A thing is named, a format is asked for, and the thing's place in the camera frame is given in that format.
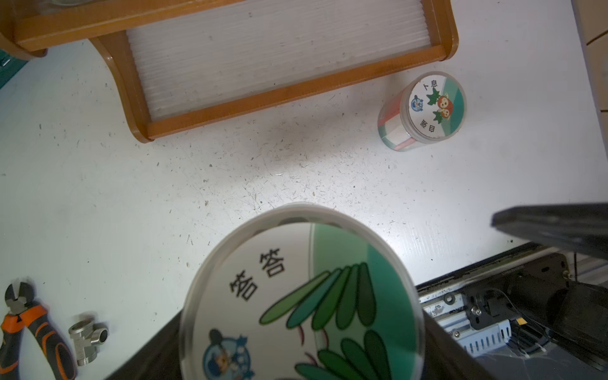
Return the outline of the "green lid seed jar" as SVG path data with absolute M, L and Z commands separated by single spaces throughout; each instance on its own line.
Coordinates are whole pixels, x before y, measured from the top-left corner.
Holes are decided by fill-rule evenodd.
M 288 204 L 205 259 L 180 321 L 185 379 L 418 379 L 424 317 L 404 264 L 354 218 Z

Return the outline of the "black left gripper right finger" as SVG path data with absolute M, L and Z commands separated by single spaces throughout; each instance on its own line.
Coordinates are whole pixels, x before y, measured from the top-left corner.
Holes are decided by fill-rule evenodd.
M 425 351 L 422 379 L 494 379 L 427 313 L 424 316 Z

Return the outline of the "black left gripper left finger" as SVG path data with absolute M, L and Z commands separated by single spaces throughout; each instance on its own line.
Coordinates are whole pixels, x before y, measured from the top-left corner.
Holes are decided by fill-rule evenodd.
M 108 379 L 180 380 L 179 331 L 181 313 L 172 318 L 131 359 Z

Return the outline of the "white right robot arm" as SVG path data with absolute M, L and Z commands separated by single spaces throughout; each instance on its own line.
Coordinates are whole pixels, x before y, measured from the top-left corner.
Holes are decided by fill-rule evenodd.
M 577 281 L 563 250 L 607 258 L 607 205 L 513 207 L 492 227 L 557 251 L 464 289 L 473 329 L 509 321 L 506 343 L 522 355 L 554 343 L 596 370 L 607 370 L 607 290 Z

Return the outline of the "lidded seed jar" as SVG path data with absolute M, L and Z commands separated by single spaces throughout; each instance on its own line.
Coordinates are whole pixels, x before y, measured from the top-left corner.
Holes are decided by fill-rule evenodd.
M 466 94 L 451 75 L 421 75 L 387 101 L 378 116 L 378 134 L 389 149 L 403 152 L 440 143 L 464 124 Z

